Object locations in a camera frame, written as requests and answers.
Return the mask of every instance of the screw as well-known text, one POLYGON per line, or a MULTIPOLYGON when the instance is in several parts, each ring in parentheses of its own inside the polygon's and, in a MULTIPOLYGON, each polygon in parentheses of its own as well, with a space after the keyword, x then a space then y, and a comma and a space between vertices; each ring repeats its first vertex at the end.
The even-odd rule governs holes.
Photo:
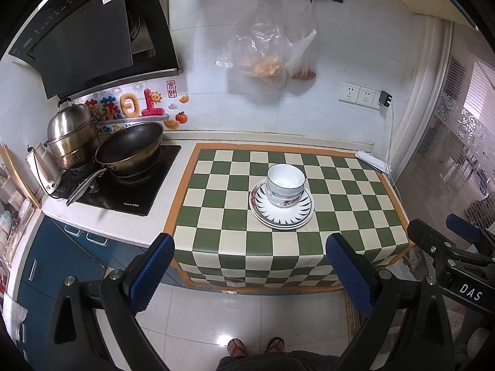
POLYGON ((63 281, 63 284, 65 284, 67 287, 69 287, 69 286, 73 285, 75 281, 76 281, 76 278, 75 277, 68 276, 63 281))
POLYGON ((108 274, 108 277, 112 280, 117 280, 122 276, 123 272, 120 269, 114 269, 108 274))
POLYGON ((381 271, 378 272, 378 276, 381 277, 382 279, 391 279, 392 272, 390 272, 387 269, 382 269, 381 271))
POLYGON ((426 282, 430 286, 433 286, 437 282, 437 278, 435 277, 435 275, 428 275, 426 276, 426 282))

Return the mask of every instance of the blue textured pad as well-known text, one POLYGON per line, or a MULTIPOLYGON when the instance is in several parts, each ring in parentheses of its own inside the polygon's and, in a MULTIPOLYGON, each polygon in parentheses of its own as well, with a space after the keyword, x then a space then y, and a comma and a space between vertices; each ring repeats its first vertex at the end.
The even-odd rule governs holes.
POLYGON ((328 261, 337 273, 354 308, 366 315, 370 314, 373 301, 368 283, 333 234, 328 236, 325 250, 328 261))
POLYGON ((449 230, 452 230, 459 237, 462 237, 471 244, 477 243, 481 239, 480 231, 477 227, 473 226, 471 223, 467 223, 466 220, 461 219, 453 213, 447 216, 445 225, 449 230))
POLYGON ((174 258, 174 239, 167 234, 129 289, 128 307, 133 315, 144 311, 151 301, 165 271, 174 258))

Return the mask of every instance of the green and white tablecloth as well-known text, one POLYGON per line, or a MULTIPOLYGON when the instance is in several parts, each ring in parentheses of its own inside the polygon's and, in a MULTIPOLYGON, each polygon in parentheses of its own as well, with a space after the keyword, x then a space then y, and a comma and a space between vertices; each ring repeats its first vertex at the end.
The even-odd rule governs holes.
POLYGON ((231 288, 335 286, 340 283, 324 255, 334 232, 376 265, 404 252, 409 241, 405 216, 401 213, 401 221, 395 210, 402 212, 400 205, 388 195, 385 179, 353 156, 299 147, 197 144, 165 227, 173 233, 175 260, 187 282, 231 288), (302 228, 271 229, 249 209, 249 191, 276 163, 293 164, 306 175, 315 213, 302 228))

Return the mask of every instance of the black range hood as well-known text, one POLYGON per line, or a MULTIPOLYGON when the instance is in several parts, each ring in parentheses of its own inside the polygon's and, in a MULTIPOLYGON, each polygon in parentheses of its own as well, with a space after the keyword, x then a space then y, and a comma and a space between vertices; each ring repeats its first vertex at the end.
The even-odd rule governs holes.
POLYGON ((9 51, 35 68, 46 97, 78 97, 179 75, 166 0, 48 0, 9 51))

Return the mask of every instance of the plate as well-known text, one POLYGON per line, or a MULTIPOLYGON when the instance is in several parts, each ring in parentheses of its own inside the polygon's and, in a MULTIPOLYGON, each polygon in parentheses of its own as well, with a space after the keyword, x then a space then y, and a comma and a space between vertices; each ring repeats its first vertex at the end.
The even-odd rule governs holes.
POLYGON ((266 197, 266 180, 259 181, 249 194, 249 207, 263 224, 277 229, 295 229, 306 224, 314 213, 314 200, 304 190, 298 203, 289 208, 273 205, 266 197))

